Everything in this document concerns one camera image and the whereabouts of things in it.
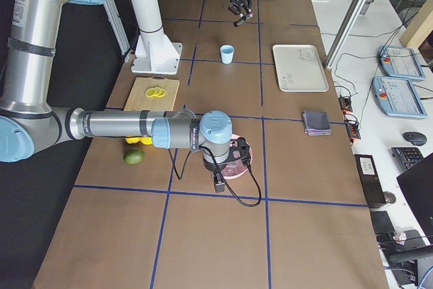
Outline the steel muddler with black tip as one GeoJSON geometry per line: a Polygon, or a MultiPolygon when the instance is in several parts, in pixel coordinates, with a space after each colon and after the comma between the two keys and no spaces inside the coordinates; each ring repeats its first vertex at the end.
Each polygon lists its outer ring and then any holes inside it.
{"type": "Polygon", "coordinates": [[[239,27],[241,26],[243,23],[249,21],[251,18],[253,17],[252,14],[246,15],[246,16],[242,16],[239,20],[236,20],[233,25],[234,27],[239,27]]]}

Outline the pile of clear ice cubes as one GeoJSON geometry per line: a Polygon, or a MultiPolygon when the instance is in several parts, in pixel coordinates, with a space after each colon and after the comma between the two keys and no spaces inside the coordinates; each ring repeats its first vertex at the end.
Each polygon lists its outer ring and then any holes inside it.
{"type": "Polygon", "coordinates": [[[226,177],[234,177],[236,175],[241,175],[247,171],[246,165],[243,164],[241,160],[236,160],[227,164],[223,169],[223,174],[226,177]]]}

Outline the pink bowl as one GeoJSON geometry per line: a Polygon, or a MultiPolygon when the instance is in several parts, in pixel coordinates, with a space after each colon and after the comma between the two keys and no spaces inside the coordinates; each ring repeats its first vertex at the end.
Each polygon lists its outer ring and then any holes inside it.
{"type": "Polygon", "coordinates": [[[252,162],[252,150],[244,137],[233,134],[229,142],[229,153],[222,164],[225,179],[231,180],[242,176],[248,171],[252,162]]]}

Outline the yellow lemon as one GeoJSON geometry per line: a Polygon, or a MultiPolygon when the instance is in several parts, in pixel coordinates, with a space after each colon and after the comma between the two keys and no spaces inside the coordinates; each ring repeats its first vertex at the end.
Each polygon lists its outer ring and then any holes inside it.
{"type": "Polygon", "coordinates": [[[124,139],[128,144],[136,144],[141,141],[140,137],[127,137],[124,139]]]}
{"type": "Polygon", "coordinates": [[[144,145],[152,145],[152,138],[151,137],[140,137],[139,141],[144,145]]]}

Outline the cream bear tray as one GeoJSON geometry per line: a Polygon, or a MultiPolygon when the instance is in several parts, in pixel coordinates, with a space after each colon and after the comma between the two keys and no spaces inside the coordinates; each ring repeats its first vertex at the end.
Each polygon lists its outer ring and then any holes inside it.
{"type": "Polygon", "coordinates": [[[327,78],[314,45],[274,45],[272,51],[281,91],[328,91],[327,78]]]}

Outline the green avocado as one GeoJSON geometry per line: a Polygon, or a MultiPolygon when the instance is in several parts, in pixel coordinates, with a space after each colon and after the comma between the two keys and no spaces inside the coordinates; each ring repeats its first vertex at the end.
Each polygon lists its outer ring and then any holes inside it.
{"type": "Polygon", "coordinates": [[[142,162],[144,157],[145,152],[141,148],[132,148],[124,153],[123,161],[128,165],[136,165],[142,162]]]}

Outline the lemon slices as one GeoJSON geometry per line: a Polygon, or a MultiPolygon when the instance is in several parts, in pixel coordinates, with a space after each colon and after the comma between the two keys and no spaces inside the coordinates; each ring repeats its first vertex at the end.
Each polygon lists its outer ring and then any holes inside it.
{"type": "Polygon", "coordinates": [[[166,95],[166,89],[161,87],[151,87],[145,91],[145,96],[148,98],[164,97],[165,95],[166,95]]]}

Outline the grey folded cloth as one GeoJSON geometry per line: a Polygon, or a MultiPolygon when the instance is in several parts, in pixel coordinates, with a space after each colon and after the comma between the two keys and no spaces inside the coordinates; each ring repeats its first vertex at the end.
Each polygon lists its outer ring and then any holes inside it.
{"type": "Polygon", "coordinates": [[[326,112],[304,111],[302,115],[307,135],[330,135],[332,133],[326,112]]]}

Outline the wooden cutting board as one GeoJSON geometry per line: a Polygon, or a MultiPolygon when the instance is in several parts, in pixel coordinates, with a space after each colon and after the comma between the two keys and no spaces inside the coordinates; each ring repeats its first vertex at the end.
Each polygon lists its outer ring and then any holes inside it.
{"type": "Polygon", "coordinates": [[[178,80],[137,77],[124,111],[171,111],[175,105],[178,88],[178,80]]]}

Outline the black box device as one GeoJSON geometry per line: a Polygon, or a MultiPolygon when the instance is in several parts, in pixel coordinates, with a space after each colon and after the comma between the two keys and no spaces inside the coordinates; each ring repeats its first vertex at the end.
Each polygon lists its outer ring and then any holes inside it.
{"type": "Polygon", "coordinates": [[[386,199],[373,161],[373,156],[355,154],[354,157],[368,207],[383,207],[386,204],[386,199]]]}

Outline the blue teach pendant far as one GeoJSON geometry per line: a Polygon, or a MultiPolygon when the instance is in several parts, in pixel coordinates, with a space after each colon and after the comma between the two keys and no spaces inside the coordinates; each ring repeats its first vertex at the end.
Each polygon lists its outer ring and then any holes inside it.
{"type": "Polygon", "coordinates": [[[413,81],[426,79],[423,67],[412,48],[382,45],[378,49],[378,56],[388,76],[401,76],[413,81]]]}

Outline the blue teach pendant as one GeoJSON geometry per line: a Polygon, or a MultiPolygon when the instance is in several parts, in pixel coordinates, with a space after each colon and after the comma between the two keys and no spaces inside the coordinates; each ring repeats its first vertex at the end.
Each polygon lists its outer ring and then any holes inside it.
{"type": "Polygon", "coordinates": [[[423,67],[412,48],[382,45],[378,49],[378,56],[388,76],[401,76],[413,81],[426,79],[423,67]]]}
{"type": "Polygon", "coordinates": [[[428,116],[409,79],[375,76],[372,86],[378,106],[384,114],[403,118],[426,118],[428,116]]]}

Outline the blue teach pendant near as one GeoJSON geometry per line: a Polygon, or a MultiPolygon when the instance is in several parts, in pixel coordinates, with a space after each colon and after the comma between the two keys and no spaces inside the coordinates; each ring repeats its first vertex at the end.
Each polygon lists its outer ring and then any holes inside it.
{"type": "Polygon", "coordinates": [[[372,86],[378,106],[384,114],[403,118],[426,118],[428,116],[409,79],[375,76],[372,86]]]}

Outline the black monitor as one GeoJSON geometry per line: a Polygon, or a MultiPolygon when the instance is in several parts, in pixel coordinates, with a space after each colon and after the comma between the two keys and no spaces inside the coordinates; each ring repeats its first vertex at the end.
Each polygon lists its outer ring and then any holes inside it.
{"type": "Polygon", "coordinates": [[[432,154],[397,177],[411,212],[432,242],[432,154]]]}

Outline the black computer mouse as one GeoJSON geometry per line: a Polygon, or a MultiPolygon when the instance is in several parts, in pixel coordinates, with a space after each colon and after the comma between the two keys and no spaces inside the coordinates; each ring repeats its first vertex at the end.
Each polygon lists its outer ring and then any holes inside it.
{"type": "Polygon", "coordinates": [[[423,146],[428,140],[423,133],[415,131],[404,132],[402,136],[405,141],[411,143],[413,146],[423,146]]]}

